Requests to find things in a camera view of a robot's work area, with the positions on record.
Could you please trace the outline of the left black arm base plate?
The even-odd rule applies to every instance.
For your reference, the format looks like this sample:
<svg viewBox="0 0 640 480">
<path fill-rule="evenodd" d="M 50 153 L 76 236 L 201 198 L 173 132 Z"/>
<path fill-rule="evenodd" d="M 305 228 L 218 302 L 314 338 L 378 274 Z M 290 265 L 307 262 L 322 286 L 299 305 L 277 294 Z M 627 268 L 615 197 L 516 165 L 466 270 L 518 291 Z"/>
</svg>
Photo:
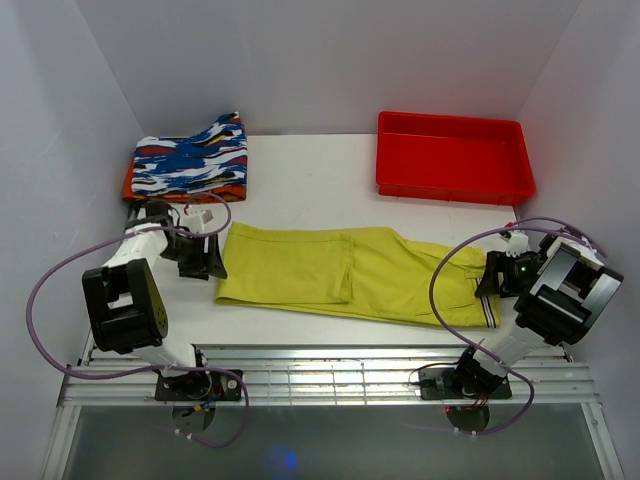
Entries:
<svg viewBox="0 0 640 480">
<path fill-rule="evenodd" d="M 157 401 L 239 401 L 240 382 L 216 372 L 184 372 L 178 376 L 159 376 L 154 399 Z"/>
</svg>

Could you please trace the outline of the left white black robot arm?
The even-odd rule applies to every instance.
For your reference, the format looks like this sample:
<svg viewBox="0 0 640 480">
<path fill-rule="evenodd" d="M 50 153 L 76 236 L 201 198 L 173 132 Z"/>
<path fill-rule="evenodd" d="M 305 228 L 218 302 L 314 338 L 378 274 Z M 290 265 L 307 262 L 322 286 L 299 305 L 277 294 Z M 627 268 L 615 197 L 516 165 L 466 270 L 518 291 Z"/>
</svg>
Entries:
<svg viewBox="0 0 640 480">
<path fill-rule="evenodd" d="M 192 400 L 211 395 L 212 375 L 200 350 L 170 331 L 152 267 L 163 259 L 176 264 L 181 278 L 225 279 L 213 220 L 209 210 L 180 214 L 166 202 L 142 201 L 130 210 L 128 238 L 105 264 L 82 275 L 96 346 L 159 365 L 166 387 Z"/>
</svg>

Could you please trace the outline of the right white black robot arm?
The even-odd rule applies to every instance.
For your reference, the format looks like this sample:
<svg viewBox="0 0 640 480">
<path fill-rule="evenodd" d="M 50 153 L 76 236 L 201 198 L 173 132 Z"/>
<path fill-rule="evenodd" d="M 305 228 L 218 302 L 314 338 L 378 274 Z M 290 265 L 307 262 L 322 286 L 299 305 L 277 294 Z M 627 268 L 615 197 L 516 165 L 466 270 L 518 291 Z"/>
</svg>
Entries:
<svg viewBox="0 0 640 480">
<path fill-rule="evenodd" d="M 596 254 L 575 241 L 546 236 L 539 250 L 487 254 L 475 296 L 481 305 L 515 298 L 515 320 L 482 351 L 468 347 L 451 373 L 464 397 L 491 397 L 505 383 L 507 369 L 546 345 L 581 341 L 623 282 Z"/>
</svg>

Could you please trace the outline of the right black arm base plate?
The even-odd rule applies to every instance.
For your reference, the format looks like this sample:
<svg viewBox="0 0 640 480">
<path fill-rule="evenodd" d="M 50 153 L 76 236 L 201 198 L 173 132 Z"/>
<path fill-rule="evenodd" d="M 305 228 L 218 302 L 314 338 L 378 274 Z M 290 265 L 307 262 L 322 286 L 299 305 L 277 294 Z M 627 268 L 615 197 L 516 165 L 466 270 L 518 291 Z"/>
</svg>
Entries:
<svg viewBox="0 0 640 480">
<path fill-rule="evenodd" d="M 507 378 L 489 377 L 488 381 L 454 367 L 423 368 L 418 372 L 418 386 L 423 400 L 507 400 L 512 390 Z"/>
</svg>

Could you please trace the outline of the yellow-green trousers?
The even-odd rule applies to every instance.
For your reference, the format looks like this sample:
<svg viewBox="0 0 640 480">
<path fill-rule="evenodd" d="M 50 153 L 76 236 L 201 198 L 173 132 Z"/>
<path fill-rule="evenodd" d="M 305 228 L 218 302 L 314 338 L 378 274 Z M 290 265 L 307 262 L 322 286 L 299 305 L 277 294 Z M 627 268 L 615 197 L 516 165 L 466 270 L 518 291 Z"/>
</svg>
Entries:
<svg viewBox="0 0 640 480">
<path fill-rule="evenodd" d="M 412 326 L 497 328 L 500 300 L 475 297 L 486 256 L 406 239 L 388 227 L 263 230 L 233 223 L 220 305 L 271 308 Z"/>
</svg>

